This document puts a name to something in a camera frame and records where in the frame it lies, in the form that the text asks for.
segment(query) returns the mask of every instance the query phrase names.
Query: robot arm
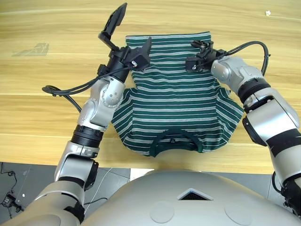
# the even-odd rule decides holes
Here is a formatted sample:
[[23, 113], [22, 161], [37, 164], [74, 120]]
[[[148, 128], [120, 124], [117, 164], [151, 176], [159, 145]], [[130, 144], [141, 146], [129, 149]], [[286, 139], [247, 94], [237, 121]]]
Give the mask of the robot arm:
[[[98, 69], [99, 79], [91, 87], [91, 96], [80, 111], [72, 139], [56, 168], [55, 182], [48, 185], [22, 214], [3, 226], [79, 226], [84, 220], [84, 191], [95, 182], [98, 169], [93, 159], [115, 109], [122, 102], [124, 82], [130, 70], [141, 71], [150, 63], [151, 38], [135, 49], [128, 46], [119, 49], [110, 40], [126, 7], [124, 3], [112, 13], [98, 36], [111, 48], [110, 59], [107, 66], [100, 65]], [[48, 88], [43, 90], [56, 95]]]
[[263, 77], [268, 62], [265, 51], [262, 70], [247, 65], [242, 58], [229, 55], [238, 52], [239, 47], [226, 52], [213, 49], [213, 42], [194, 41], [200, 53], [186, 59], [187, 71], [211, 69], [211, 74], [238, 95], [243, 103], [246, 117], [243, 125], [252, 141], [268, 146], [275, 172], [281, 183], [281, 194], [285, 205], [301, 215], [301, 133], [299, 116], [284, 98], [266, 82]]

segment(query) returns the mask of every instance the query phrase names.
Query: green striped t-shirt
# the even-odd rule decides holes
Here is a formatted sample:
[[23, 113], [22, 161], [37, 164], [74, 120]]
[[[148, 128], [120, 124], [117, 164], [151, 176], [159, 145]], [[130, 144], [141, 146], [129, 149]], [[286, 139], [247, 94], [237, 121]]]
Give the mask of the green striped t-shirt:
[[[130, 48], [149, 36], [127, 36]], [[150, 66], [132, 71], [136, 88], [126, 89], [112, 123], [131, 150], [156, 156], [168, 149], [209, 152], [230, 139], [243, 110], [210, 71], [186, 72], [185, 59], [199, 52], [193, 40], [210, 33], [154, 35]]]

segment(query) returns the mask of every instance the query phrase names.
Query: black cable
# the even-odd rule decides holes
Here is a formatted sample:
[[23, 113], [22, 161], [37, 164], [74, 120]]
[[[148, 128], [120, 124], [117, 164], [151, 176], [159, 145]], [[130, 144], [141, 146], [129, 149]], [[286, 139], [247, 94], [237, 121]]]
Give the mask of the black cable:
[[[60, 90], [59, 88], [55, 87], [55, 86], [50, 86], [48, 85], [47, 88], [51, 89], [51, 90]], [[66, 98], [68, 101], [71, 102], [71, 104], [73, 104], [73, 106], [75, 106], [75, 108], [78, 110], [78, 112], [80, 113], [81, 112], [81, 107], [79, 106], [78, 103], [76, 103], [76, 101], [69, 95], [65, 95], [65, 96], [62, 96], [62, 95], [59, 95], [60, 97], [64, 97]]]
[[12, 188], [10, 189], [10, 192], [13, 194], [14, 193], [14, 188], [15, 188], [15, 186], [16, 186], [16, 184], [17, 184], [17, 178], [16, 178], [16, 173], [14, 172], [14, 171], [8, 171], [8, 172], [4, 172], [3, 171], [3, 162], [1, 162], [1, 171], [0, 171], [0, 174], [8, 174], [10, 177], [11, 176], [14, 176], [14, 178], [15, 178], [15, 184], [12, 186]]
[[272, 185], [273, 185], [273, 188], [275, 189], [275, 191], [278, 192], [279, 194], [281, 194], [281, 191], [276, 187], [275, 176], [276, 176], [276, 172], [274, 171], [274, 173], [272, 175]]
[[262, 68], [261, 68], [261, 72], [262, 72], [262, 75], [264, 76], [266, 70], [267, 70], [267, 67], [268, 67], [268, 62], [269, 62], [269, 56], [271, 56], [269, 54], [269, 50], [268, 50], [268, 47], [261, 41], [250, 41], [250, 42], [247, 42], [245, 44], [242, 44], [240, 46], [237, 46], [236, 48], [228, 51], [225, 53], [225, 56], [230, 56], [230, 55], [233, 55], [241, 50], [243, 50], [244, 48], [248, 47], [248, 46], [251, 46], [251, 45], [261, 45], [262, 48], [263, 48], [263, 51], [264, 51], [264, 60], [263, 60], [263, 63], [262, 63]]
[[99, 200], [101, 200], [101, 199], [108, 200], [107, 198], [104, 198], [104, 197], [103, 197], [103, 198], [96, 199], [96, 200], [94, 200], [93, 202], [87, 202], [87, 203], [85, 203], [84, 205], [92, 204], [92, 203], [97, 202], [97, 201], [99, 201]]
[[9, 217], [12, 219], [10, 208], [8, 208], [8, 212], [9, 212]]
[[78, 94], [78, 93], [81, 93], [81, 92], [89, 89], [97, 82], [97, 80], [101, 79], [102, 77], [112, 75], [114, 73], [121, 72], [121, 71], [128, 70], [128, 69], [129, 69], [128, 67], [125, 67], [125, 68], [121, 68], [121, 69], [117, 69], [115, 71], [109, 72], [107, 74], [98, 75], [96, 78], [86, 82], [85, 84], [76, 86], [71, 89], [60, 90], [59, 88], [57, 88], [55, 86], [46, 85], [45, 87], [42, 88], [42, 90], [46, 93], [51, 94], [54, 97], [60, 96], [60, 97], [66, 98], [68, 101], [70, 101], [76, 107], [76, 109], [79, 112], [81, 112], [81, 107], [78, 105], [78, 103], [76, 103], [76, 101], [72, 97], [70, 97], [70, 95]]

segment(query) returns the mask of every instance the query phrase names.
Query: wooden table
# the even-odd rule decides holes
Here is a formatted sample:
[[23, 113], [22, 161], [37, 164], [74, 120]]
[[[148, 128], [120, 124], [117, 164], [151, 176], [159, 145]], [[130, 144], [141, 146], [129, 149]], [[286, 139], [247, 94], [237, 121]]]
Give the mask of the wooden table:
[[[97, 38], [108, 16], [123, 1], [2, 0], [0, 7], [0, 161], [56, 165], [76, 126], [78, 112], [41, 87], [72, 88], [95, 77], [109, 49]], [[299, 0], [129, 0], [112, 40], [126, 35], [211, 31], [215, 48], [230, 50], [260, 40], [272, 54], [268, 82], [301, 115], [301, 1]], [[45, 56], [13, 56], [48, 43]], [[239, 53], [261, 68], [258, 46]], [[130, 76], [127, 87], [133, 87]], [[89, 92], [75, 96], [81, 105]], [[185, 168], [271, 173], [269, 151], [253, 144], [238, 125], [230, 142], [212, 153], [166, 151], [157, 158], [125, 148], [112, 126], [101, 142], [101, 167]]]

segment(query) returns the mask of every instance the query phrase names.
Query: gray floor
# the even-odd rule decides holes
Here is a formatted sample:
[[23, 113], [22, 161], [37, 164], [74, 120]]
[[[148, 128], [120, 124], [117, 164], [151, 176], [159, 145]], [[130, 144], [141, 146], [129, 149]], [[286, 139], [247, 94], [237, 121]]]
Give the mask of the gray floor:
[[[90, 202], [94, 196], [101, 180], [110, 168], [99, 168], [94, 186], [86, 191], [86, 202]], [[16, 173], [17, 185], [15, 186], [14, 196], [17, 202], [26, 208], [33, 199], [42, 191], [42, 189], [53, 182], [55, 166], [27, 165], [4, 163], [4, 171], [13, 170]], [[215, 173], [226, 178], [232, 179], [260, 195], [272, 200], [274, 203], [283, 206], [284, 199], [272, 187], [271, 175], [259, 174], [237, 174], [237, 173]], [[94, 198], [94, 200], [112, 196], [121, 186], [129, 181], [130, 169], [111, 169]], [[11, 189], [15, 180], [7, 174], [0, 175], [0, 202], [4, 199], [6, 193]], [[92, 203], [87, 212], [86, 217], [93, 213], [105, 200]], [[16, 216], [15, 208], [11, 208], [12, 216]], [[0, 206], [0, 224], [9, 220], [8, 209]]]

